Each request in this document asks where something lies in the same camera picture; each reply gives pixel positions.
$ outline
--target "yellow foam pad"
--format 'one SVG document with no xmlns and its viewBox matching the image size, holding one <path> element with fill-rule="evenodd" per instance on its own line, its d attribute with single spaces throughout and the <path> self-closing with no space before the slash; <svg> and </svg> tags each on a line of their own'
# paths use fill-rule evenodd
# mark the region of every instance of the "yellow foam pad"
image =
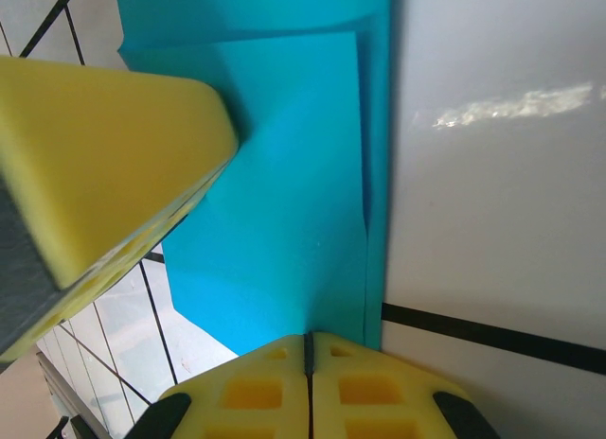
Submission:
<svg viewBox="0 0 606 439">
<path fill-rule="evenodd" d="M 60 288 L 178 209 L 236 147 L 199 81 L 0 58 L 0 167 Z"/>
<path fill-rule="evenodd" d="M 402 360 L 314 334 L 314 439 L 456 439 L 433 394 L 456 385 Z"/>
<path fill-rule="evenodd" d="M 178 384 L 191 405 L 172 439 L 308 439 L 303 337 L 288 336 Z"/>
</svg>

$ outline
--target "blue folded paper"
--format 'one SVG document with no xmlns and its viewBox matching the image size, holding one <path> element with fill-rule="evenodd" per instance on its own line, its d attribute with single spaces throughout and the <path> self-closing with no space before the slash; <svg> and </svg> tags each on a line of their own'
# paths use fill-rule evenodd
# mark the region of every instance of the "blue folded paper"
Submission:
<svg viewBox="0 0 606 439">
<path fill-rule="evenodd" d="M 239 354 L 380 344 L 388 2 L 118 0 L 129 67 L 211 84 L 242 138 L 164 242 L 175 308 Z"/>
</svg>

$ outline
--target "black stripe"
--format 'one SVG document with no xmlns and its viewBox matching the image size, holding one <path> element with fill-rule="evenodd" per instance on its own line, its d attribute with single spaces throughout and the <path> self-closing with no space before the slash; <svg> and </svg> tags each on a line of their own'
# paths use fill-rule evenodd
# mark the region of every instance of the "black stripe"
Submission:
<svg viewBox="0 0 606 439">
<path fill-rule="evenodd" d="M 69 330 L 67 330 L 65 327 L 63 327 L 63 324 L 59 324 L 59 327 L 62 328 L 63 330 L 65 330 L 65 332 L 67 332 L 67 334 L 72 337 L 74 340 L 76 340 L 76 342 L 82 346 L 82 348 L 84 348 L 84 350 L 86 352 L 88 352 L 91 356 L 93 356 L 95 358 L 96 361 L 98 361 L 101 365 L 103 365 L 105 367 L 105 369 L 107 371 L 109 371 L 110 373 L 112 373 L 116 378 L 118 378 L 120 380 L 120 382 L 122 382 L 124 385 L 126 385 L 129 389 L 131 389 L 133 391 L 133 393 L 135 395 L 137 395 L 139 398 L 141 398 L 146 404 L 150 405 L 150 401 L 143 396 L 142 394 L 139 393 L 138 390 L 135 389 L 135 387 L 133 387 L 125 378 L 123 378 L 121 375 L 119 375 L 116 370 L 110 368 L 110 366 L 105 363 L 97 354 L 95 354 L 93 351 L 90 350 L 90 348 L 84 344 L 83 342 L 81 342 L 76 335 L 74 335 L 72 332 L 70 332 Z"/>
<path fill-rule="evenodd" d="M 7 39 L 7 33 L 4 31 L 4 27 L 2 26 L 1 21 L 0 21 L 0 32 L 2 32 L 2 37 L 4 38 L 4 43 L 7 44 L 7 50 L 9 51 L 9 55 L 12 56 L 12 50 L 10 49 L 9 39 Z"/>
<path fill-rule="evenodd" d="M 55 341 L 57 342 L 57 347 L 59 347 L 59 353 L 61 354 L 61 358 L 63 359 L 63 365 L 65 365 L 65 371 L 67 372 L 67 375 L 69 376 L 69 380 L 71 380 L 72 382 L 72 387 L 76 387 L 76 385 L 74 384 L 74 379 L 72 378 L 72 373 L 71 371 L 69 371 L 69 366 L 67 366 L 67 360 L 65 359 L 65 355 L 63 354 L 63 350 L 61 348 L 61 345 L 59 344 L 59 339 L 57 338 L 57 331 L 55 330 L 55 328 L 53 327 L 53 335 L 55 335 Z"/>
<path fill-rule="evenodd" d="M 101 327 L 101 333 L 103 334 L 103 340 L 105 340 L 105 345 L 107 346 L 107 350 L 110 353 L 110 359 L 112 360 L 112 364 L 117 371 L 116 360 L 114 360 L 114 353 L 112 352 L 112 348 L 110 347 L 110 342 L 107 339 L 107 335 L 105 334 L 105 328 L 103 327 L 103 322 L 101 321 L 101 316 L 98 314 L 97 304 L 95 302 L 93 302 L 93 309 L 95 310 L 95 313 L 97 314 L 97 321 L 98 321 L 99 326 Z M 133 416 L 133 411 L 131 410 L 131 403 L 129 403 L 129 398 L 126 397 L 126 391 L 124 390 L 124 385 L 120 384 L 120 389 L 122 389 L 122 394 L 124 395 L 124 401 L 126 401 L 126 407 L 128 408 L 129 414 L 131 415 L 131 418 L 134 423 L 134 416 Z"/>
<path fill-rule="evenodd" d="M 149 252 L 145 256 L 143 256 L 143 259 L 148 259 L 149 261 L 164 264 L 164 255 L 161 255 L 159 253 Z"/>
<path fill-rule="evenodd" d="M 50 362 L 51 362 L 53 365 L 55 365 L 55 362 L 53 361 L 53 359 L 51 359 L 51 356 L 50 356 L 50 351 L 48 350 L 48 343 L 46 342 L 46 335 L 44 335 L 44 336 L 42 337 L 42 341 L 43 341 L 43 342 L 45 342 L 46 351 L 48 351 L 48 355 L 47 355 L 48 360 L 50 360 Z"/>
<path fill-rule="evenodd" d="M 383 304 L 382 316 L 392 323 L 606 375 L 606 350 L 603 349 L 390 304 Z"/>
<path fill-rule="evenodd" d="M 69 1 L 70 0 L 57 0 L 55 5 L 53 6 L 53 8 L 46 15 L 46 18 L 40 24 L 40 27 L 38 27 L 38 30 L 36 30 L 34 35 L 31 37 L 31 39 L 27 43 L 26 47 L 23 48 L 23 51 L 19 55 L 20 58 L 26 58 L 27 56 L 29 56 L 31 51 L 36 47 L 38 42 L 43 38 L 43 36 L 46 34 L 46 32 L 49 30 L 49 28 L 52 26 L 52 24 L 57 19 L 57 17 L 60 15 L 62 10 L 67 6 L 67 3 Z"/>
<path fill-rule="evenodd" d="M 74 327 L 72 326 L 71 321 L 67 321 L 67 323 L 69 324 L 69 328 L 71 329 L 72 333 L 74 333 Z M 88 372 L 88 366 L 86 366 L 86 363 L 84 362 L 82 348 L 80 346 L 78 346 L 78 343 L 76 343 L 76 347 L 78 348 L 78 353 L 80 354 L 80 358 L 82 360 L 82 366 L 84 367 L 86 376 L 88 376 L 88 382 L 91 384 L 91 388 L 93 389 L 93 395 L 95 396 L 95 401 L 97 402 L 97 405 L 100 406 L 100 403 L 98 402 L 97 391 L 95 390 L 95 385 L 93 384 L 93 380 L 91 379 L 91 374 Z M 107 431 L 109 431 L 109 428 L 107 427 L 107 419 L 105 418 L 105 413 L 103 413 L 103 409 L 99 409 L 98 411 L 101 413 L 101 418 L 103 420 L 103 425 L 105 426 L 105 429 Z"/>
<path fill-rule="evenodd" d="M 150 297 L 151 310 L 153 311 L 153 317 L 155 318 L 155 324 L 158 326 L 158 332 L 160 332 L 160 339 L 162 340 L 162 345 L 164 346 L 164 352 L 167 355 L 167 360 L 169 361 L 170 373 L 172 374 L 172 380 L 174 381 L 174 385 L 177 385 L 179 382 L 177 381 L 177 375 L 174 372 L 174 367 L 172 366 L 172 359 L 170 358 L 169 347 L 167 346 L 167 340 L 164 338 L 164 331 L 162 330 L 162 326 L 160 325 L 160 317 L 158 316 L 158 311 L 155 307 L 155 302 L 153 301 L 152 289 L 150 288 L 150 282 L 148 281 L 148 276 L 145 273 L 145 268 L 143 267 L 143 263 L 139 261 L 139 269 L 141 269 L 141 274 L 143 275 L 143 281 L 145 282 L 145 288 L 148 290 L 148 296 Z"/>
<path fill-rule="evenodd" d="M 72 39 L 74 39 L 74 46 L 76 47 L 76 53 L 78 53 L 78 60 L 80 61 L 80 65 L 85 65 L 84 56 L 82 56 L 82 50 L 80 49 L 80 42 L 78 40 L 78 36 L 76 35 L 74 21 L 72 20 L 72 13 L 69 11 L 69 7 L 67 6 L 67 4 L 65 4 L 65 16 L 67 17 L 67 24 L 69 25 L 69 30 L 72 33 Z"/>
<path fill-rule="evenodd" d="M 309 413 L 308 438 L 313 439 L 313 372 L 315 371 L 315 346 L 313 333 L 303 335 L 303 366 L 307 378 L 307 402 Z"/>
</svg>

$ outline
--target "white surface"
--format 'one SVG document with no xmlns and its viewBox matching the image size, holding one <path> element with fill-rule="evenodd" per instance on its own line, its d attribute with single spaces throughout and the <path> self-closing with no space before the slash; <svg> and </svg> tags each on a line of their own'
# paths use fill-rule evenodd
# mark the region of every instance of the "white surface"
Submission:
<svg viewBox="0 0 606 439">
<path fill-rule="evenodd" d="M 124 389 L 124 395 L 126 395 L 126 399 L 131 407 L 131 413 L 133 414 L 133 419 L 136 422 L 141 415 L 148 409 L 148 404 L 143 401 L 139 395 L 129 389 L 126 385 L 122 384 L 122 388 Z"/>
<path fill-rule="evenodd" d="M 86 65 L 126 69 L 117 54 L 122 25 L 116 0 L 71 0 L 69 10 Z"/>
<path fill-rule="evenodd" d="M 606 348 L 606 0 L 402 0 L 386 301 Z"/>
<path fill-rule="evenodd" d="M 52 359 L 50 358 L 50 352 L 48 352 L 48 347 L 46 346 L 45 337 L 42 337 L 38 342 L 36 342 L 38 348 L 42 351 L 42 353 L 46 356 L 47 359 L 52 363 Z"/>
<path fill-rule="evenodd" d="M 9 47 L 7 46 L 4 37 L 0 33 L 0 55 L 8 56 L 9 55 Z"/>
<path fill-rule="evenodd" d="M 108 431 L 114 439 L 120 439 L 133 427 L 133 419 L 122 393 L 120 381 L 85 349 L 80 349 L 95 387 L 98 406 L 106 419 Z"/>
<path fill-rule="evenodd" d="M 172 307 L 164 264 L 143 261 L 177 380 L 182 382 L 236 357 Z"/>
<path fill-rule="evenodd" d="M 118 373 L 155 401 L 174 382 L 138 265 L 96 304 Z"/>
<path fill-rule="evenodd" d="M 455 381 L 502 439 L 606 437 L 606 378 L 383 322 L 383 351 Z"/>
<path fill-rule="evenodd" d="M 63 378 L 67 381 L 67 383 L 73 388 L 74 382 L 69 375 L 69 371 L 67 370 L 67 365 L 65 364 L 65 358 L 63 357 L 62 350 L 59 347 L 59 343 L 57 342 L 57 336 L 55 335 L 55 330 L 50 330 L 45 335 L 45 343 L 48 349 L 48 354 L 50 355 L 50 360 L 57 368 L 57 371 L 63 376 Z"/>
<path fill-rule="evenodd" d="M 57 17 L 28 57 L 42 61 L 80 63 L 74 46 L 74 37 L 64 12 Z"/>
<path fill-rule="evenodd" d="M 64 326 L 71 331 L 69 323 L 65 323 Z M 97 404 L 95 390 L 93 389 L 93 385 L 88 376 L 88 371 L 84 366 L 84 361 L 80 355 L 78 344 L 59 326 L 55 327 L 55 336 L 57 337 L 57 341 L 63 352 L 65 364 L 73 382 L 72 388 L 84 402 L 86 407 L 95 415 L 97 420 L 101 422 L 101 425 L 106 427 L 105 419 L 103 418 L 103 415 L 101 415 L 101 410 Z"/>
<path fill-rule="evenodd" d="M 3 439 L 43 439 L 59 423 L 35 349 L 0 375 L 0 426 Z"/>
<path fill-rule="evenodd" d="M 0 21 L 15 56 L 26 47 L 55 2 L 57 0 L 0 0 Z"/>
<path fill-rule="evenodd" d="M 116 370 L 93 304 L 69 320 L 74 335 L 110 368 Z"/>
</svg>

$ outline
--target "gray fabric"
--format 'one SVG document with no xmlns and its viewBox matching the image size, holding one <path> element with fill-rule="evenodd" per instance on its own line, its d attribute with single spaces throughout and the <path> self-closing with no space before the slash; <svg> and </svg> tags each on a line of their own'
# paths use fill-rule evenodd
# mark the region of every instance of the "gray fabric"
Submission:
<svg viewBox="0 0 606 439">
<path fill-rule="evenodd" d="M 59 290 L 0 179 L 0 357 L 68 290 Z"/>
</svg>

